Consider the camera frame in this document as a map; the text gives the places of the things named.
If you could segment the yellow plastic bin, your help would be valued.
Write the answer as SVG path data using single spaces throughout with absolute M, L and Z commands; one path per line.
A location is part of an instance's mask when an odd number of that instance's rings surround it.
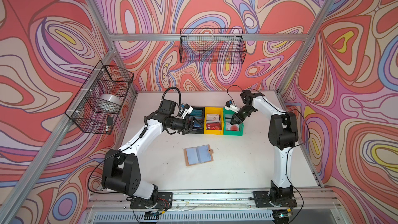
M 220 131 L 207 130 L 207 123 L 221 123 L 222 129 Z M 223 108 L 220 107 L 205 107 L 205 135 L 223 135 L 224 121 L 223 121 Z

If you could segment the black plastic bin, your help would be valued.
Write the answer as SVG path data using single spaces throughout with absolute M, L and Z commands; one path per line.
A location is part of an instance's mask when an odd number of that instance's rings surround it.
M 185 126 L 182 135 L 204 134 L 205 107 L 193 106 L 193 111 L 185 117 Z

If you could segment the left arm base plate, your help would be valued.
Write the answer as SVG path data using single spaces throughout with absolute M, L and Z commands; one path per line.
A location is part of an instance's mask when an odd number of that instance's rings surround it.
M 171 191 L 161 191 L 153 194 L 149 199 L 136 196 L 126 198 L 130 202 L 131 209 L 148 209 L 148 210 L 168 210 L 172 207 L 173 193 Z

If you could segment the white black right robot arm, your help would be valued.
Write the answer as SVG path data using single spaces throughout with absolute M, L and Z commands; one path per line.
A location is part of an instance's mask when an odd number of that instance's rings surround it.
M 262 113 L 269 120 L 268 140 L 274 147 L 274 175 L 271 188 L 274 192 L 292 191 L 290 151 L 296 147 L 299 138 L 296 115 L 280 109 L 261 92 L 246 89 L 240 93 L 240 97 L 244 105 L 234 111 L 230 124 L 241 124 L 254 112 Z

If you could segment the aluminium rail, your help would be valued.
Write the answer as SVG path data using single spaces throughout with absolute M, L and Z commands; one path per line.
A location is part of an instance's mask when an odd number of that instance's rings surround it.
M 121 194 L 94 196 L 82 224 L 349 224 L 335 192 L 300 188 L 297 206 L 272 206 L 267 189 L 174 190 L 169 206 L 137 209 Z

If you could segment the teal card in black bin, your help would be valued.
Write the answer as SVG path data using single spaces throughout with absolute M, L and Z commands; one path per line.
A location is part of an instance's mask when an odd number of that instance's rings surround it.
M 195 116 L 195 117 L 202 117 L 203 116 L 203 109 L 199 108 L 194 108 L 192 112 L 190 113 L 190 116 Z

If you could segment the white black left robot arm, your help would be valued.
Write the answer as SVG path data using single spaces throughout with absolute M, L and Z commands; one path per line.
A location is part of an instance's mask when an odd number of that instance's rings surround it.
M 129 197 L 156 201 L 158 188 L 142 179 L 140 156 L 164 131 L 184 135 L 194 129 L 190 114 L 194 107 L 185 104 L 173 116 L 177 103 L 162 100 L 159 108 L 144 117 L 144 126 L 122 147 L 105 155 L 102 187 Z

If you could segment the green plastic bin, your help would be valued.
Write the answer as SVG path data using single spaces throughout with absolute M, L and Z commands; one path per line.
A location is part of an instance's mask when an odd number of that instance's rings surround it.
M 235 112 L 223 109 L 224 128 L 223 134 L 229 136 L 243 136 L 244 124 L 231 124 L 231 120 Z

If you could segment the tan card holder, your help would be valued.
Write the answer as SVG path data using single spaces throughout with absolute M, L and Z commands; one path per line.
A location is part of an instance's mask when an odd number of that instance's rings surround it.
M 185 148 L 184 159 L 186 166 L 194 166 L 202 163 L 213 162 L 213 150 L 209 145 Z

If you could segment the white tape roll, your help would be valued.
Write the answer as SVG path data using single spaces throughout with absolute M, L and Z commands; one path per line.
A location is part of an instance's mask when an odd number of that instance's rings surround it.
M 104 93 L 100 96 L 100 99 L 105 100 L 107 102 L 111 102 L 116 105 L 122 105 L 121 99 L 113 94 Z

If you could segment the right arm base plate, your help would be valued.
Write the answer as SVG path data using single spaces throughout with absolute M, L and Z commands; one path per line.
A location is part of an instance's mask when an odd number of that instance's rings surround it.
M 254 191 L 256 207 L 295 208 L 297 202 L 292 188 L 270 189 L 269 191 Z

